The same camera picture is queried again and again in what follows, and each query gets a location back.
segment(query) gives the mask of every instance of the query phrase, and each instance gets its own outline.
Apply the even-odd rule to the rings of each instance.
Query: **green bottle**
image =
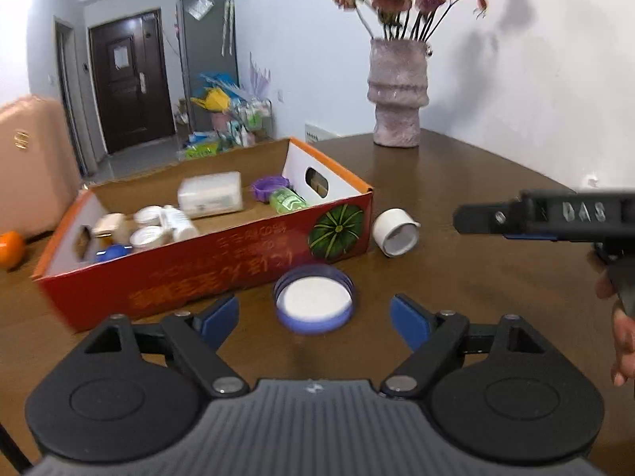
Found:
[[[269,204],[278,214],[291,213],[291,211],[309,207],[303,198],[300,198],[289,188],[280,188],[273,192],[269,197]]]

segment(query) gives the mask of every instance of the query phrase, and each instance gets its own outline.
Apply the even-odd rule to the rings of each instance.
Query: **wall outlet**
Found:
[[[320,129],[316,125],[306,123],[304,125],[304,138],[307,143],[315,143],[318,141],[325,141],[325,139],[339,138],[334,132],[328,132],[324,129]]]

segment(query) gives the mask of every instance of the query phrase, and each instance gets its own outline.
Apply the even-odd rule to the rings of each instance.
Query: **ceramic vase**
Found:
[[[375,104],[375,143],[419,145],[419,108],[430,101],[426,50],[421,41],[371,41],[368,99]]]

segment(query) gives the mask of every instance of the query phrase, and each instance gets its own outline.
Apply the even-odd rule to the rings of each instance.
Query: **wooden table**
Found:
[[[356,284],[350,323],[319,338],[298,338],[277,321],[271,285],[238,293],[241,319],[220,355],[250,384],[257,378],[370,378],[375,384],[409,351],[388,317],[400,292],[432,311],[454,309],[473,322],[525,317],[600,389],[604,427],[591,460],[612,475],[635,472],[633,387],[611,385],[614,359],[610,304],[593,295],[588,246],[459,236],[452,212],[461,203],[507,200],[524,188],[558,184],[461,142],[423,133],[419,150],[373,145],[371,136],[318,143],[321,150],[375,187],[373,213],[402,207],[421,224],[417,248],[386,258],[376,245],[337,264]],[[78,341],[51,314],[29,281],[43,242],[20,270],[0,276],[0,421],[32,458],[37,449],[23,419],[26,397]],[[210,299],[190,305],[192,311]],[[0,474],[12,471],[0,460]]]

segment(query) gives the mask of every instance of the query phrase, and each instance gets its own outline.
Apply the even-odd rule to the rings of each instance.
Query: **finger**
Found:
[[[620,301],[613,306],[613,337],[616,349],[635,351],[635,321],[626,315]]]
[[[615,368],[625,378],[635,378],[635,354],[622,354]]]
[[[602,276],[596,282],[596,295],[599,299],[608,299],[615,295],[615,288],[611,280],[608,278],[607,274],[602,274]]]
[[[589,251],[587,253],[587,262],[591,265],[591,268],[598,273],[602,273],[606,270],[606,264],[598,257],[595,251]]]
[[[611,367],[611,381],[615,386],[622,386],[626,383],[626,377],[618,370],[617,365]]]

